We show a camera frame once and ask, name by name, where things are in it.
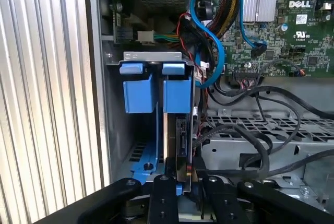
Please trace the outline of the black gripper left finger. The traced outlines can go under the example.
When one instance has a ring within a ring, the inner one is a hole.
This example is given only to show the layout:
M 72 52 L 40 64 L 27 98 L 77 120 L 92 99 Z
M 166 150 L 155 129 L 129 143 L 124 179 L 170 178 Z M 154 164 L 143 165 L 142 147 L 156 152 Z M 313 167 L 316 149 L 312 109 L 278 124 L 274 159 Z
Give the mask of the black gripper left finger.
M 147 223 L 178 223 L 176 181 L 158 175 L 148 182 Z M 121 223 L 122 208 L 138 199 L 145 186 L 133 178 L 120 179 L 83 199 L 58 210 L 36 223 Z

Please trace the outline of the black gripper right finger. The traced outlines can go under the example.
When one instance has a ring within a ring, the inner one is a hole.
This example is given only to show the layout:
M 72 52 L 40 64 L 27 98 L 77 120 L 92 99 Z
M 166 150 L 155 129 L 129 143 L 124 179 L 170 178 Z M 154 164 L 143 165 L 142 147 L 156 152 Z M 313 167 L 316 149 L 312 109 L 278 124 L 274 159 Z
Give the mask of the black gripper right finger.
M 333 215 L 257 181 L 232 186 L 207 175 L 202 185 L 216 223 L 333 223 Z

